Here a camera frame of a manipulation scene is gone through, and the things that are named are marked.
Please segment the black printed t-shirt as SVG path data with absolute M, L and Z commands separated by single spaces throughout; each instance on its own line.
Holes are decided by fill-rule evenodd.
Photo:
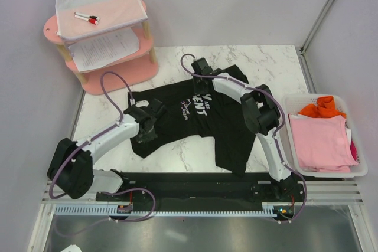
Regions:
M 155 122 L 157 138 L 145 143 L 131 139 L 133 152 L 141 158 L 190 136 L 213 137 L 216 166 L 244 175 L 255 134 L 244 122 L 240 103 L 215 91 L 196 95 L 192 80 L 133 92 L 128 99 L 149 103 L 157 99 L 166 108 Z

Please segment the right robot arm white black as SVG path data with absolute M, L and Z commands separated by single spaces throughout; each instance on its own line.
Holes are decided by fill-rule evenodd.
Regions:
M 208 87 L 241 104 L 244 122 L 259 139 L 268 162 L 269 175 L 275 181 L 270 187 L 271 196 L 277 201 L 286 200 L 292 194 L 289 183 L 294 170 L 288 165 L 280 136 L 285 114 L 269 87 L 252 87 L 221 69 L 213 70 L 211 67 L 195 67 L 192 75 L 197 91 Z

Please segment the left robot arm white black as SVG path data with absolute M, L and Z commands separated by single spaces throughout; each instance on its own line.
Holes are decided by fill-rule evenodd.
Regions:
M 131 106 L 118 121 L 93 136 L 77 142 L 61 140 L 56 148 L 47 176 L 51 180 L 49 197 L 65 195 L 79 199 L 87 192 L 104 192 L 117 201 L 129 196 L 130 187 L 114 171 L 96 170 L 94 163 L 125 140 L 141 138 L 143 142 L 156 137 L 154 124 L 158 112 L 150 107 Z

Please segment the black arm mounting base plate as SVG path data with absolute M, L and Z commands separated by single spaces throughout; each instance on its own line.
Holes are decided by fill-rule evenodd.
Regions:
M 150 210 L 259 210 L 264 203 L 298 204 L 304 187 L 292 175 L 280 185 L 267 173 L 136 173 L 122 172 L 118 196 L 104 193 L 97 201 L 132 201 L 137 209 Z

